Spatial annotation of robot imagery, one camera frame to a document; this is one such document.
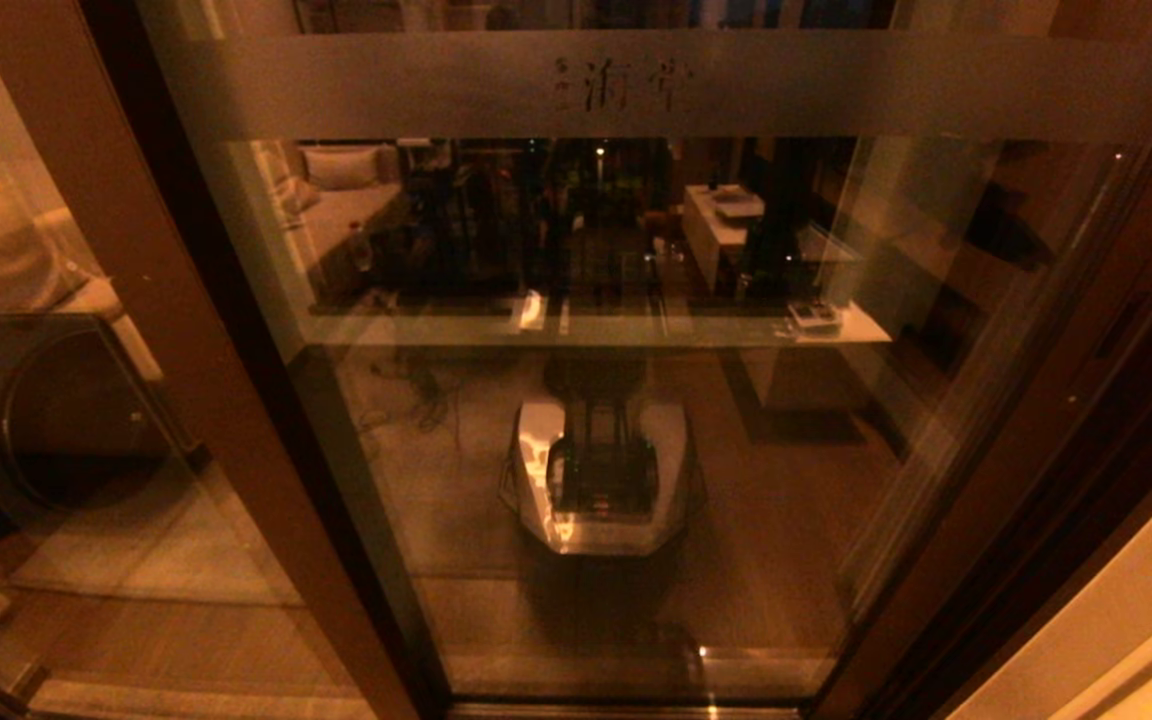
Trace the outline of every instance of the wooden floor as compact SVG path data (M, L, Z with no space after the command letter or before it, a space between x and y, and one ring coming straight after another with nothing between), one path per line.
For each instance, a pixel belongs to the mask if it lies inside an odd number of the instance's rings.
M53 679L177 691L348 697L357 689L303 607L23 591L0 637Z
M560 558L495 495L517 403L544 392L544 355L431 359L454 388L433 429L372 361L358 353L339 373L357 418L381 418L362 442L456 691L758 697L823 682L847 630L838 564L897 468L863 420L836 419L836 433L751 423L717 353L655 356L649 391L684 402L708 501L652 558ZM776 432L751 438L755 424ZM721 670L696 666L700 646Z

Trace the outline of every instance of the white table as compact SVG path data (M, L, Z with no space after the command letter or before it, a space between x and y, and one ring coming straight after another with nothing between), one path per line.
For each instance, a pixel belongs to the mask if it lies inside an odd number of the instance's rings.
M682 233L691 248L691 256L700 265L705 285L710 291L718 282L718 259L723 251L740 252L745 245L745 234L749 225L758 217L741 219L722 218L718 213L718 204L713 200L715 192L738 192L740 185L721 184L717 191L710 191L703 184L689 184L682 200Z
M869 402L867 388L851 371L842 351L848 346L890 342L890 334L855 302L839 309L838 314L842 319L838 333L799 333L791 344L740 351L763 407L856 410Z

